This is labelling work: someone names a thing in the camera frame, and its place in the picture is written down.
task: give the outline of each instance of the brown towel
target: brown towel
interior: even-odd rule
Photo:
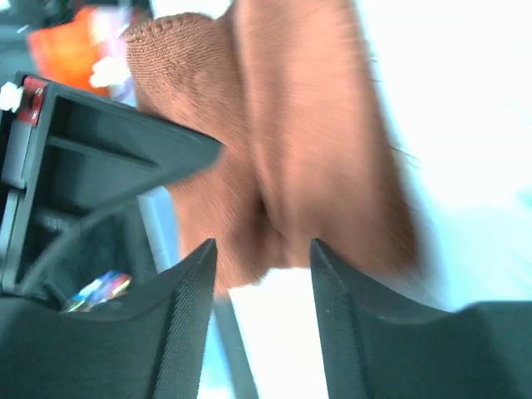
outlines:
[[[141,111],[225,144],[170,187],[186,255],[219,248],[215,290],[305,267],[320,238],[354,267],[415,263],[416,235],[351,0],[238,0],[131,29]]]

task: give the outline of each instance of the folded cloth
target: folded cloth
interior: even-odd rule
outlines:
[[[320,238],[363,272],[416,264],[416,231],[350,0],[237,0],[132,27],[140,111],[225,144],[169,187],[181,253],[214,237],[217,293],[305,267]]]

